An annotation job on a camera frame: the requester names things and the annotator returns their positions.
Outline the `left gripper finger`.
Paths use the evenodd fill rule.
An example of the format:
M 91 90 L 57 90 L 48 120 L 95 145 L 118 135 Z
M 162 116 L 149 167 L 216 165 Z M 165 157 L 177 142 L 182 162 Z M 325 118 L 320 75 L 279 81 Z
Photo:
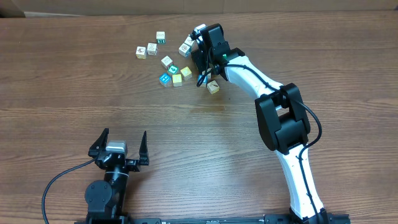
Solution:
M 141 145 L 139 148 L 139 163 L 141 166 L 149 165 L 149 153 L 147 148 L 147 132 L 144 131 L 142 136 Z
M 105 150 L 108 141 L 108 134 L 109 129 L 104 128 L 99 138 L 90 146 L 88 150 L 88 155 L 90 157 L 97 157 L 102 150 Z

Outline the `block with yellow side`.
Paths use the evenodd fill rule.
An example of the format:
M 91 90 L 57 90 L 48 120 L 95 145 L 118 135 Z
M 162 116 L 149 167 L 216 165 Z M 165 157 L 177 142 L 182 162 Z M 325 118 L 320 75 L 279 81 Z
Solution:
M 147 57 L 147 50 L 145 47 L 137 46 L 136 49 L 136 57 L 139 59 L 146 59 Z

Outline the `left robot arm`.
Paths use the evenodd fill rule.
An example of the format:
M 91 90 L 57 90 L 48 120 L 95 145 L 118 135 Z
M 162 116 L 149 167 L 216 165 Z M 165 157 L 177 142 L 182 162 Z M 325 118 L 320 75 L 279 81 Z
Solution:
M 147 133 L 143 134 L 138 159 L 127 158 L 126 141 L 108 141 L 109 129 L 91 145 L 88 155 L 104 170 L 104 178 L 87 186 L 85 200 L 88 204 L 86 223 L 132 223 L 123 212 L 127 182 L 131 172 L 139 172 L 149 165 Z

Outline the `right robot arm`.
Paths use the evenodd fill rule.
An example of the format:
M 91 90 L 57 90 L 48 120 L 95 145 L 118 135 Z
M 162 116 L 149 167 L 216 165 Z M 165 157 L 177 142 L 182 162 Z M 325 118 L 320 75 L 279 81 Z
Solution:
M 231 49 L 220 24 L 194 28 L 197 43 L 192 59 L 205 75 L 221 75 L 254 99 L 259 134 L 277 155 L 290 194 L 293 223 L 327 223 L 328 216 L 313 181 L 308 161 L 309 117 L 315 113 L 303 103 L 299 88 L 272 80 L 256 68 L 239 48 Z

